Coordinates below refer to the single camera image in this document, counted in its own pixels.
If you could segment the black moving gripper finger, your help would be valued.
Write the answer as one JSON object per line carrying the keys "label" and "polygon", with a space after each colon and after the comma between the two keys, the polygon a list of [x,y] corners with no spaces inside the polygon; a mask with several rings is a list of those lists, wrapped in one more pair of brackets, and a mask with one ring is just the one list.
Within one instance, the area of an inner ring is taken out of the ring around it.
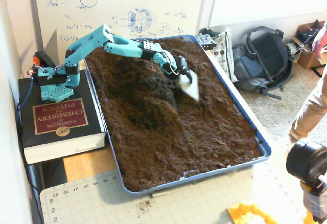
{"label": "black moving gripper finger", "polygon": [[186,76],[188,78],[189,84],[192,84],[193,77],[192,77],[192,74],[191,74],[191,70],[190,69],[183,69],[182,70],[182,75],[183,76]]}

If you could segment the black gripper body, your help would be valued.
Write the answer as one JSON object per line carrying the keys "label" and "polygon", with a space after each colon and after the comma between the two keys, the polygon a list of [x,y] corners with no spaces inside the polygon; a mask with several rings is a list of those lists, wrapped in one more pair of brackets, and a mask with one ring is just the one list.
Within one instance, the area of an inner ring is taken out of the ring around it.
{"label": "black gripper body", "polygon": [[166,63],[163,64],[163,73],[170,79],[176,79],[182,75],[182,70],[188,69],[186,59],[179,55],[177,60],[174,57],[166,56]]}

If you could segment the foil-wrapped blade gripper finger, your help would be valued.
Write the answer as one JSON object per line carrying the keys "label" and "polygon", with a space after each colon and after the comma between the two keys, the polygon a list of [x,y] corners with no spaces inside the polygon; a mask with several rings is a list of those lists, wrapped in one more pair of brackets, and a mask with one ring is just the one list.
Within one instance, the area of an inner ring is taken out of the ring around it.
{"label": "foil-wrapped blade gripper finger", "polygon": [[187,75],[179,75],[177,85],[184,93],[194,100],[199,101],[198,77],[193,71],[190,71],[190,75],[192,81],[190,81]]}

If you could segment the person's hand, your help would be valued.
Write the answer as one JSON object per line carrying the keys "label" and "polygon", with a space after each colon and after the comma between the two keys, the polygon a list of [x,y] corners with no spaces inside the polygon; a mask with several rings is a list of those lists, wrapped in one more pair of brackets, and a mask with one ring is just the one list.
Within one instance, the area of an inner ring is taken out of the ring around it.
{"label": "person's hand", "polygon": [[312,44],[312,52],[318,59],[321,59],[321,51],[326,46],[326,38],[326,26],[323,26],[317,33]]}

